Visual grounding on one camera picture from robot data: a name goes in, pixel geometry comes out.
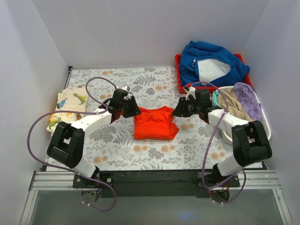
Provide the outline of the orange t shirt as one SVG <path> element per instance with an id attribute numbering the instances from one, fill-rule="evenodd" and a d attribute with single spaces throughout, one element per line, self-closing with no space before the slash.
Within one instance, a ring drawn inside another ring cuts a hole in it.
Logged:
<path id="1" fill-rule="evenodd" d="M 136 140 L 172 140 L 179 128 L 173 122 L 173 109 L 163 106 L 158 109 L 140 107 L 141 114 L 134 117 L 134 138 Z"/>

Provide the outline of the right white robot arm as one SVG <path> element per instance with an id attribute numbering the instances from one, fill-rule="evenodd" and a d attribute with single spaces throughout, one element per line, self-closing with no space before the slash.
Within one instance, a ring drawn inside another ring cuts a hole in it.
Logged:
<path id="1" fill-rule="evenodd" d="M 198 115 L 206 123 L 232 136 L 232 155 L 213 166 L 210 174 L 202 172 L 202 186 L 214 189 L 225 185 L 244 167 L 271 158 L 272 149 L 263 127 L 258 121 L 239 119 L 214 106 L 207 89 L 185 87 L 186 96 L 180 97 L 178 105 L 172 112 L 174 117 Z"/>

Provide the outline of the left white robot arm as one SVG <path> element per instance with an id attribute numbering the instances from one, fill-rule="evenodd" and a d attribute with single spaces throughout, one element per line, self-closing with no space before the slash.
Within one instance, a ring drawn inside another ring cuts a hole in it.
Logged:
<path id="1" fill-rule="evenodd" d="M 71 123 L 60 122 L 53 133 L 47 155 L 82 175 L 88 187 L 96 187 L 100 181 L 99 168 L 83 156 L 85 138 L 121 116 L 131 118 L 140 114 L 133 94 L 124 89 L 116 89 L 108 104 L 99 106 L 92 115 Z"/>

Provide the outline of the floral tablecloth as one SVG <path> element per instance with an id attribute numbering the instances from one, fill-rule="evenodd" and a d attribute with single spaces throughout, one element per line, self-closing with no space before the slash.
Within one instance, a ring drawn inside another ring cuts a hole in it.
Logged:
<path id="1" fill-rule="evenodd" d="M 73 70 L 68 85 L 88 85 L 92 94 L 86 110 L 110 98 L 114 85 L 128 85 L 138 106 L 175 108 L 180 94 L 174 67 Z M 120 118 L 85 139 L 83 155 L 100 170 L 210 169 L 229 157 L 233 148 L 221 132 L 194 115 L 174 118 L 179 128 L 169 141 L 135 140 L 132 118 Z"/>

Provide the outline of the beige garment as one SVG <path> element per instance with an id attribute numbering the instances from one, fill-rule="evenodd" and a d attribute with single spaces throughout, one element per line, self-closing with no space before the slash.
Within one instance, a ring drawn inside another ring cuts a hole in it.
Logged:
<path id="1" fill-rule="evenodd" d="M 246 113 L 246 111 L 242 108 L 241 103 L 237 99 L 237 95 L 234 93 L 232 88 L 220 89 L 220 93 L 226 99 L 228 103 L 228 112 L 242 120 L 253 121 L 250 116 Z"/>

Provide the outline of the dinosaur print folded cloth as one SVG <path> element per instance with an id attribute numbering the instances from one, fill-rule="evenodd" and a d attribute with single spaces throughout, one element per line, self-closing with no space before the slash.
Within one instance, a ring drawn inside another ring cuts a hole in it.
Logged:
<path id="1" fill-rule="evenodd" d="M 68 112 L 53 113 L 46 130 L 53 135 L 58 123 L 71 123 L 82 119 L 85 115 L 78 112 L 85 112 L 88 99 L 85 86 L 72 86 L 60 91 L 55 111 Z"/>

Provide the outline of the blue zip jacket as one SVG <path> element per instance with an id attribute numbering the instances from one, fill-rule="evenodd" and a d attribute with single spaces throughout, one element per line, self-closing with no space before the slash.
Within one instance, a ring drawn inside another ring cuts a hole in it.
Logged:
<path id="1" fill-rule="evenodd" d="M 227 49 L 207 42 L 190 41 L 183 49 L 178 63 L 181 86 L 233 86 L 242 82 L 250 71 L 237 56 Z"/>

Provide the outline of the purple garment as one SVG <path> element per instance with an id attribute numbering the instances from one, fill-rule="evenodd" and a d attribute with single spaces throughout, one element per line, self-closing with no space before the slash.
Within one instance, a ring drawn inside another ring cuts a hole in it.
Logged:
<path id="1" fill-rule="evenodd" d="M 256 99 L 255 92 L 250 85 L 237 82 L 232 90 L 236 94 L 242 108 L 251 119 L 261 120 L 263 118 L 261 104 Z"/>

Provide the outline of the white laundry basket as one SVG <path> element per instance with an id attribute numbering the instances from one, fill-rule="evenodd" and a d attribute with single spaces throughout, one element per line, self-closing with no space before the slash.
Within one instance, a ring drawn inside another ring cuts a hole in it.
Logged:
<path id="1" fill-rule="evenodd" d="M 219 91 L 214 91 L 213 92 L 213 103 L 215 106 L 220 106 L 223 110 L 228 109 L 228 103 L 226 102 L 225 97 L 223 96 L 222 93 L 220 93 L 220 89 L 225 89 L 225 88 L 233 88 L 233 86 L 224 86 L 220 87 Z M 255 93 L 256 99 L 259 101 L 259 98 L 257 94 Z M 247 120 L 242 120 L 239 119 L 233 115 L 231 115 L 229 112 L 225 114 L 225 117 L 222 119 L 221 124 L 219 125 L 219 128 L 221 129 L 221 134 L 225 142 L 231 144 L 232 143 L 232 127 L 236 125 L 246 125 L 249 121 Z M 262 126 L 265 130 L 266 136 L 268 140 L 271 138 L 271 131 L 269 124 L 267 122 L 265 113 L 262 109 L 262 119 L 260 120 L 262 123 Z"/>

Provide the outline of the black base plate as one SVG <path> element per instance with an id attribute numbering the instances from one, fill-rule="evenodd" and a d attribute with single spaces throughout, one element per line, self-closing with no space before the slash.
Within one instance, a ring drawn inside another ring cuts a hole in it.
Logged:
<path id="1" fill-rule="evenodd" d="M 209 198 L 200 170 L 101 171 L 97 179 L 118 197 L 195 196 Z"/>

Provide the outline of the aluminium frame rail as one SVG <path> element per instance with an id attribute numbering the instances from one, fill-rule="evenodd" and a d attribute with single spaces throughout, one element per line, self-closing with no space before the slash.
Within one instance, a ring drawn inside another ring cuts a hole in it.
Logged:
<path id="1" fill-rule="evenodd" d="M 240 183 L 246 182 L 244 190 L 247 189 L 270 189 L 273 191 L 277 207 L 283 224 L 292 225 L 292 219 L 288 211 L 283 191 L 276 171 L 274 170 L 247 170 L 246 179 L 242 173 L 238 174 Z M 24 207 L 21 225 L 31 224 L 31 218 L 39 191 L 94 191 L 94 188 L 73 187 L 82 179 L 77 178 L 72 172 L 34 172 L 30 182 L 29 194 Z"/>

